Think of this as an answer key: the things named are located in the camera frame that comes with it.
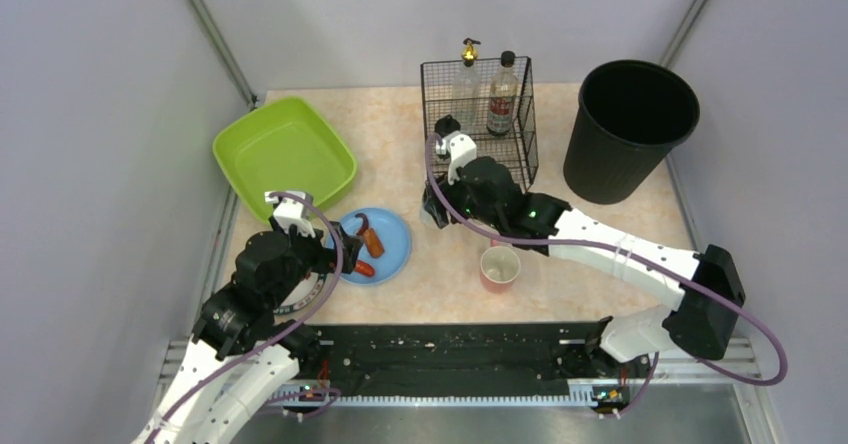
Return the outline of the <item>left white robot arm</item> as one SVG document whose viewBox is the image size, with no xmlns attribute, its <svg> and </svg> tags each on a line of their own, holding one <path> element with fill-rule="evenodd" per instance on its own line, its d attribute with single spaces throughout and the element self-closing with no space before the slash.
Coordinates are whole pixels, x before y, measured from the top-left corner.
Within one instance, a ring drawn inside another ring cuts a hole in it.
<svg viewBox="0 0 848 444">
<path fill-rule="evenodd" d="M 235 259 L 230 281 L 203 304 L 165 396 L 138 443 L 227 443 L 282 384 L 319 354 L 303 320 L 275 313 L 313 277 L 350 274 L 364 241 L 338 222 L 272 219 Z"/>
</svg>

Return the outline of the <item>clear bottle gold pump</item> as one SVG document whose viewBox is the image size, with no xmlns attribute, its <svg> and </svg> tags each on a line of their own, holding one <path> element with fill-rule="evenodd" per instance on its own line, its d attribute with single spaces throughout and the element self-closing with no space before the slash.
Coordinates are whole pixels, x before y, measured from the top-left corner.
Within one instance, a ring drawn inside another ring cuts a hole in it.
<svg viewBox="0 0 848 444">
<path fill-rule="evenodd" d="M 477 47 L 480 44 L 480 41 L 473 38 L 464 39 L 462 63 L 455 74 L 451 88 L 451 115 L 464 131 L 470 130 L 476 119 L 476 106 L 481 86 L 481 77 L 476 68 Z"/>
</svg>

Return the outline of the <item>clear jar black lid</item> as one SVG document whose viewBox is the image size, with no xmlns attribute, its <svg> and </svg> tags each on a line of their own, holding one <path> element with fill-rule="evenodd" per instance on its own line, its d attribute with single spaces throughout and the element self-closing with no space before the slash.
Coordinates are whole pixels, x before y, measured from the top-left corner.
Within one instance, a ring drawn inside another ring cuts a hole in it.
<svg viewBox="0 0 848 444">
<path fill-rule="evenodd" d="M 443 116 L 435 123 L 434 133 L 438 138 L 436 139 L 434 150 L 440 160 L 447 160 L 450 157 L 450 151 L 448 150 L 449 137 L 460 132 L 461 124 L 451 114 Z"/>
<path fill-rule="evenodd" d="M 431 214 L 431 206 L 428 202 L 423 201 L 420 206 L 419 218 L 421 223 L 431 229 L 437 229 L 438 223 Z"/>
</svg>

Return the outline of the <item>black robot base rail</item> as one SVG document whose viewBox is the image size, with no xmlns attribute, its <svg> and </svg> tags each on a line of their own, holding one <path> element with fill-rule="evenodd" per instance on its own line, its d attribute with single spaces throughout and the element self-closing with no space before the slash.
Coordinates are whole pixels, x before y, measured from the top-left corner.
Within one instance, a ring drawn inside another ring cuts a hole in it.
<svg viewBox="0 0 848 444">
<path fill-rule="evenodd" d="M 287 386 L 326 384 L 344 403 L 622 402 L 645 355 L 601 356 L 598 322 L 315 325 L 318 341 Z"/>
</svg>

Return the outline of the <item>black wire basket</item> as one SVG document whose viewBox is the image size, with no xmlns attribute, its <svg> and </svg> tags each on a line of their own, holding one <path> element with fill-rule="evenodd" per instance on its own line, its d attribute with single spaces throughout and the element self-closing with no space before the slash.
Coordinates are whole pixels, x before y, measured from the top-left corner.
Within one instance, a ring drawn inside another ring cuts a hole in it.
<svg viewBox="0 0 848 444">
<path fill-rule="evenodd" d="M 440 118 L 451 114 L 451 88 L 461 63 L 460 60 L 428 61 L 419 66 L 425 137 L 434 132 L 435 123 Z M 519 84 L 512 113 L 512 129 L 505 136 L 498 137 L 488 132 L 486 124 L 490 83 L 500 67 L 500 59 L 477 60 L 481 86 L 476 119 L 470 130 L 461 129 L 475 141 L 480 156 L 489 156 L 507 167 L 513 180 L 523 190 L 533 185 L 539 167 L 532 64 L 528 56 L 516 57 L 514 70 Z"/>
</svg>

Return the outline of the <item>brown sauce bottle black cap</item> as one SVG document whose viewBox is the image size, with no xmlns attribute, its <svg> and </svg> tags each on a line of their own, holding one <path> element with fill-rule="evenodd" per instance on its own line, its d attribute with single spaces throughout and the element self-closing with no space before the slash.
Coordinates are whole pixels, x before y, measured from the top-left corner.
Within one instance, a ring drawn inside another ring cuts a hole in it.
<svg viewBox="0 0 848 444">
<path fill-rule="evenodd" d="M 512 113 L 519 84 L 514 70 L 515 61 L 513 51 L 503 51 L 500 67 L 490 83 L 486 127 L 494 136 L 505 136 L 512 129 Z"/>
</svg>

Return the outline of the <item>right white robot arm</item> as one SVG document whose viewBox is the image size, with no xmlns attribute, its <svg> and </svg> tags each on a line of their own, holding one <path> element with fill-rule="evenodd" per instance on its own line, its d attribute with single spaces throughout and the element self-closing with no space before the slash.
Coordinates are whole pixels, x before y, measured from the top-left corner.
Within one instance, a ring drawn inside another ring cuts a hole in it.
<svg viewBox="0 0 848 444">
<path fill-rule="evenodd" d="M 702 361 L 727 353 L 746 295 L 731 253 L 668 247 L 586 215 L 568 202 L 523 191 L 489 157 L 453 173 L 426 172 L 422 209 L 438 228 L 457 223 L 498 243 L 574 261 L 652 295 L 657 305 L 604 319 L 590 352 L 615 362 L 678 348 Z"/>
</svg>

